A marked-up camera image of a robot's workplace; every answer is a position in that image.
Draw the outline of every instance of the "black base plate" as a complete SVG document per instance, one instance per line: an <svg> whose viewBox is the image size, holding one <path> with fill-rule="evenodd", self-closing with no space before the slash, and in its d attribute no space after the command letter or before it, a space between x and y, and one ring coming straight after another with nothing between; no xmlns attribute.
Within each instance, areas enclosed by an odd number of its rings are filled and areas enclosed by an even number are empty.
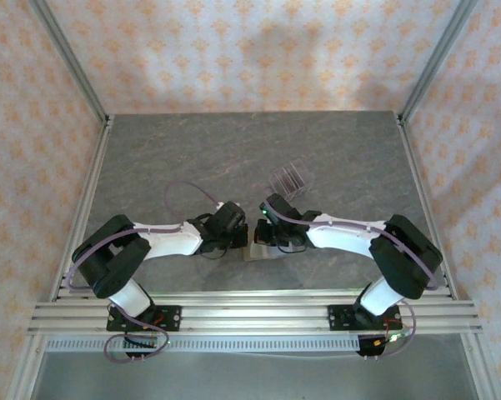
<svg viewBox="0 0 501 400"><path fill-rule="evenodd" d="M384 319L401 320L398 306L392 306L374 323L367 326L360 323L354 314L353 306L339 304L328 306L328 322L331 331L385 331ZM402 323L390 322L389 330L402 329Z"/></svg>
<svg viewBox="0 0 501 400"><path fill-rule="evenodd" d="M359 339L359 350L356 352L361 357L377 357L383 354L385 350L385 344L380 344L379 346L374 345L376 340L381 342L385 341L385 336L375 336L368 337L365 339Z"/></svg>
<svg viewBox="0 0 501 400"><path fill-rule="evenodd" d="M180 306L150 306L136 319L142 323L149 323L160 327L167 332L178 332L182 320L182 308ZM152 329L144 328L125 318L116 307L109 308L108 325L109 332L147 332Z"/></svg>

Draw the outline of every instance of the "gray floor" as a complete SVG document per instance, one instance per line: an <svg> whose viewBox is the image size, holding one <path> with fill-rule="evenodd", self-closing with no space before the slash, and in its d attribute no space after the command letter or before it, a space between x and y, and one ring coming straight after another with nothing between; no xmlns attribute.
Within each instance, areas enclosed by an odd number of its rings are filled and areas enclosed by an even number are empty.
<svg viewBox="0 0 501 400"><path fill-rule="evenodd" d="M271 112L117 116L87 235L118 213L139 223L175 223L163 206L163 189L173 179L240 203L255 226L269 174L296 158L315 175L313 189L292 201L302 213L362 221L402 213L428 233L392 112ZM192 187L174 187L171 199L186 219L212 211ZM215 261L148 260L135 278L155 293L363 288L378 276L372 260L337 250L254 262L232 250Z"/></svg>
<svg viewBox="0 0 501 400"><path fill-rule="evenodd" d="M364 362L167 352L111 364L101 353L46 353L33 399L474 400L459 335L416 337L407 351Z"/></svg>

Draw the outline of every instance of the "enclosure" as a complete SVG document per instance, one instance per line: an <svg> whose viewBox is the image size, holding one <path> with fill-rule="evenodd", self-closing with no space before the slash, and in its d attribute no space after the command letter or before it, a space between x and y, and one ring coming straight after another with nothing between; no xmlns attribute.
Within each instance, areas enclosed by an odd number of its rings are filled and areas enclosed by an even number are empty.
<svg viewBox="0 0 501 400"><path fill-rule="evenodd" d="M108 301L63 283L83 240L116 214L178 222L163 205L174 179L255 227L271 173L293 160L314 176L291 201L302 213L401 213L443 252L441 287L412 301L412 346L363 362L358 333L330 335L326 307L378 279L373 260L230 250L143 262L133 278L183 306L180 332L144 364L106 362ZM185 185L168 198L186 220L214 211ZM228 351L242 340L252 351ZM501 398L501 1L0 2L0 398L158 385Z"/></svg>

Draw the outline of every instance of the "patterned wallpaper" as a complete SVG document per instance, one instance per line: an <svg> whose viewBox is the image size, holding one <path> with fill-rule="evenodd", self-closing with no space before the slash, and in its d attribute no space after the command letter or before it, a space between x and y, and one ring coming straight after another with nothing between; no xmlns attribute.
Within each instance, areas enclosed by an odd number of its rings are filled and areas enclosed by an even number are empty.
<svg viewBox="0 0 501 400"><path fill-rule="evenodd" d="M58 268L100 126L26 0L0 1L0 399Z"/></svg>
<svg viewBox="0 0 501 400"><path fill-rule="evenodd" d="M398 111L458 0L49 3L108 113L186 113Z"/></svg>
<svg viewBox="0 0 501 400"><path fill-rule="evenodd" d="M462 290L501 377L501 0L480 0L411 126Z"/></svg>

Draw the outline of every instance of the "small object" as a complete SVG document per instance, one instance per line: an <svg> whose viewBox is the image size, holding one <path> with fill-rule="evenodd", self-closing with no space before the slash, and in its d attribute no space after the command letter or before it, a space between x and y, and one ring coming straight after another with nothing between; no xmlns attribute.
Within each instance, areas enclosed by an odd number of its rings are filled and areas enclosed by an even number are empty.
<svg viewBox="0 0 501 400"><path fill-rule="evenodd" d="M311 189L315 178L298 158L274 171L268 182L276 193L282 194L286 200L291 200Z"/></svg>
<svg viewBox="0 0 501 400"><path fill-rule="evenodd" d="M276 246L255 243L254 230L248 231L248 245L243 248L244 261L269 260L273 258L286 257L288 254L281 252ZM293 247L288 245L287 251L292 251Z"/></svg>

